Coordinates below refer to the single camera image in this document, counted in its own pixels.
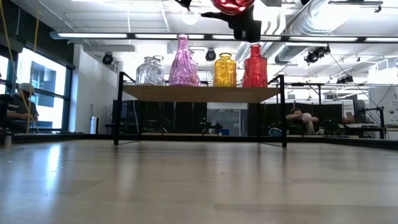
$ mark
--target fluorescent light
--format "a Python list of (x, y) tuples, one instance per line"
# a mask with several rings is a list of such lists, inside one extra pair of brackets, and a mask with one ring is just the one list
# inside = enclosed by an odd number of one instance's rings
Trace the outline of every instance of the fluorescent light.
[(319, 41), (319, 42), (355, 42), (357, 37), (290, 37), (293, 41)]
[(127, 34), (58, 33), (66, 38), (127, 38)]
[(234, 35), (213, 35), (216, 40), (234, 40)]
[(365, 42), (398, 42), (398, 37), (368, 37)]
[[(204, 39), (204, 35), (188, 34), (190, 39)], [(137, 39), (177, 39), (177, 34), (136, 34)]]
[(265, 40), (265, 41), (276, 41), (280, 40), (280, 37), (273, 37), (273, 36), (261, 36), (260, 40)]
[(326, 43), (293, 43), (288, 42), (285, 44), (286, 46), (303, 46), (303, 47), (327, 47)]

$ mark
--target red ball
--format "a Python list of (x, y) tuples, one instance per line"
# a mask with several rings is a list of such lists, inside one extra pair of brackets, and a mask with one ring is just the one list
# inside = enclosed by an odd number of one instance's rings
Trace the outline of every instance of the red ball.
[(213, 5), (222, 13), (235, 16), (249, 9), (254, 0), (211, 0)]

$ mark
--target ceiling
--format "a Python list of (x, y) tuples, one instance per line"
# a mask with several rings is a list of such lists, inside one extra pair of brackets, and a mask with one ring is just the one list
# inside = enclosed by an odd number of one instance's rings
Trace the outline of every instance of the ceiling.
[[(29, 13), (36, 15), (37, 6), (32, 0), (13, 0)], [(302, 5), (298, 0), (295, 4), (283, 5), (282, 8), (266, 7), (260, 1), (256, 1), (256, 19), (262, 20), (266, 34), (277, 34), (277, 24), (285, 23), (299, 12)], [(374, 6), (359, 7), (353, 15), (341, 26), (335, 29), (331, 35), (397, 35), (398, 34), (398, 1), (384, 0), (388, 2), (383, 6), (380, 13), (374, 13)], [(201, 13), (216, 12), (210, 0), (194, 0), (192, 11)], [(101, 1), (86, 2), (81, 0), (40, 0), (40, 20), (60, 32), (161, 32), (161, 33), (211, 33), (232, 34), (226, 22), (216, 19), (202, 18), (200, 16), (183, 15), (186, 10), (180, 7), (174, 0), (161, 1), (135, 1), (117, 0), (117, 2), (105, 3)], [(328, 17), (322, 23), (326, 25), (334, 20)], [(167, 73), (174, 52), (177, 48), (176, 41), (148, 41), (148, 40), (91, 40), (82, 42), (85, 50), (92, 55), (101, 57), (105, 51), (112, 46), (135, 46), (133, 52), (117, 52), (116, 57), (120, 61), (132, 62), (139, 65), (144, 56), (162, 54), (165, 56), (165, 72)], [(241, 53), (240, 42), (223, 41), (191, 41), (190, 46), (215, 48), (216, 53), (230, 52), (234, 56)], [(331, 56), (308, 65), (303, 63), (306, 52), (296, 56), (290, 65), (274, 65), (269, 58), (269, 76), (278, 72), (284, 72), (293, 80), (303, 80), (309, 75), (315, 79), (323, 77), (328, 80), (332, 75), (341, 72), (341, 69), (353, 69), (354, 76), (365, 77), (368, 75), (367, 68), (382, 61), (384, 57), (398, 55), (396, 45), (370, 45), (370, 44), (331, 44), (331, 53), (339, 65)], [(212, 71), (213, 63), (206, 62), (205, 52), (196, 52), (194, 59), (199, 63), (199, 69), (204, 74)]]

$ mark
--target sitting person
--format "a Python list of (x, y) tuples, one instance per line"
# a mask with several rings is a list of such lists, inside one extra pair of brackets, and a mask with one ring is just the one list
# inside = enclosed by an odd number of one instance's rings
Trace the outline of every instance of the sitting person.
[[(21, 83), (18, 85), (17, 90), (18, 92), (16, 94), (11, 95), (12, 101), (10, 103), (12, 105), (18, 106), (18, 108), (15, 108), (14, 111), (8, 111), (7, 118), (27, 121), (29, 114), (26, 105), (29, 107), (29, 102), (31, 97), (30, 93), (32, 92), (32, 95), (34, 95), (34, 87), (29, 83)], [(36, 105), (33, 102), (30, 102), (30, 115), (32, 116), (30, 118), (31, 121), (32, 119), (37, 121), (39, 114), (36, 110)]]
[(293, 108), (290, 114), (286, 115), (286, 120), (291, 121), (294, 125), (304, 126), (307, 134), (314, 134), (313, 122), (319, 121), (317, 117), (313, 117), (309, 113), (302, 113), (298, 108)]

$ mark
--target white wall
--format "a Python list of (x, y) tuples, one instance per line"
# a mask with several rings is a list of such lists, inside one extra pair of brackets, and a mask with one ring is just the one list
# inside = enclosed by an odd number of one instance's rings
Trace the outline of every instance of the white wall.
[(75, 45), (72, 74), (69, 131), (90, 132), (91, 107), (99, 117), (99, 133), (104, 123), (110, 123), (109, 109), (116, 99), (118, 76), (102, 63), (88, 55), (81, 45)]

